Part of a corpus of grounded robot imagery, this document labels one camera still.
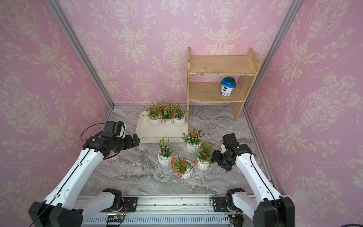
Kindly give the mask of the orange flower pot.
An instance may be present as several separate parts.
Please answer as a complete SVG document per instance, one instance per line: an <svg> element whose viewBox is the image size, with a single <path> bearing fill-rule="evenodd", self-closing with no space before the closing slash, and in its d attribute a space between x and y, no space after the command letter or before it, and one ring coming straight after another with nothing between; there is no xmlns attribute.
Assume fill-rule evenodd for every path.
<svg viewBox="0 0 363 227"><path fill-rule="evenodd" d="M149 123L153 127L161 125L161 109L159 103L149 102L147 107L144 109L146 116L149 118Z"/></svg>
<svg viewBox="0 0 363 227"><path fill-rule="evenodd" d="M209 142L204 143L202 147L196 150L194 154L197 157L198 169L207 170L210 167L213 151L213 146Z"/></svg>

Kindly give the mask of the potted plant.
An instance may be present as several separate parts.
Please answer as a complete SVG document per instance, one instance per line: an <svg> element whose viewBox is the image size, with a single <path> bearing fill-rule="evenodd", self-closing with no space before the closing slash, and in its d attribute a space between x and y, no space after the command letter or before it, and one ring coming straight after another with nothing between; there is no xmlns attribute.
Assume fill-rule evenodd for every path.
<svg viewBox="0 0 363 227"><path fill-rule="evenodd" d="M181 103L174 103L173 105L174 125L176 127L183 127L186 123L186 110Z"/></svg>

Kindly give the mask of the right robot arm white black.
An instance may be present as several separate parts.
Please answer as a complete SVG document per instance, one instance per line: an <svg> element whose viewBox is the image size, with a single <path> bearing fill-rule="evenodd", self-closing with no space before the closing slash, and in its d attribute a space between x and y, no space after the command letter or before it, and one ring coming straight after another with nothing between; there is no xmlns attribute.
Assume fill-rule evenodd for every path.
<svg viewBox="0 0 363 227"><path fill-rule="evenodd" d="M283 197L263 174L250 148L244 145L231 145L222 153L213 152L212 163L226 171L237 166L244 174L255 198L241 189L227 191L226 200L232 210L241 210L255 227L294 227L295 205L289 197Z"/></svg>

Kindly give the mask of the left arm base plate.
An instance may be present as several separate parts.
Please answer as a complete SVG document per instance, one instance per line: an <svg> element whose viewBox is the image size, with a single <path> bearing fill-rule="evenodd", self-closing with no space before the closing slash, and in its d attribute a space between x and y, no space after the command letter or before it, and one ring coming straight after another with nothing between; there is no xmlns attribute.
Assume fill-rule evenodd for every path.
<svg viewBox="0 0 363 227"><path fill-rule="evenodd" d="M121 212L125 212L127 209L127 213L135 213L138 205L138 197L123 197L124 206Z"/></svg>

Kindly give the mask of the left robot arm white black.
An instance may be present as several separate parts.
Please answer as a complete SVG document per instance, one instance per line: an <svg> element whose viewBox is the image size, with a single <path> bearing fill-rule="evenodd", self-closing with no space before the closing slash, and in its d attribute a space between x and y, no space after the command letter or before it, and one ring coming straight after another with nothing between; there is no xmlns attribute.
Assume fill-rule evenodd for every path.
<svg viewBox="0 0 363 227"><path fill-rule="evenodd" d="M79 193L95 168L111 158L110 152L137 147L140 139L137 134L125 137L102 137L100 134L90 137L83 146L77 160L66 176L46 196L43 202L34 202L28 210L32 226L35 227L80 227L85 221L99 212L127 211L122 192L107 188L98 196L77 204Z"/></svg>

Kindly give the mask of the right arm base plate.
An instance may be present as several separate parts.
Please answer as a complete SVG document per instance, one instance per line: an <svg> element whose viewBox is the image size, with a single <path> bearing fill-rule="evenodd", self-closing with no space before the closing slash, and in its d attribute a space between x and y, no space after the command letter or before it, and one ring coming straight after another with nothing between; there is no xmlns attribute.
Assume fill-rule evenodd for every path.
<svg viewBox="0 0 363 227"><path fill-rule="evenodd" d="M211 198L211 205L213 206L214 212L229 212L227 201L225 197L213 196Z"/></svg>

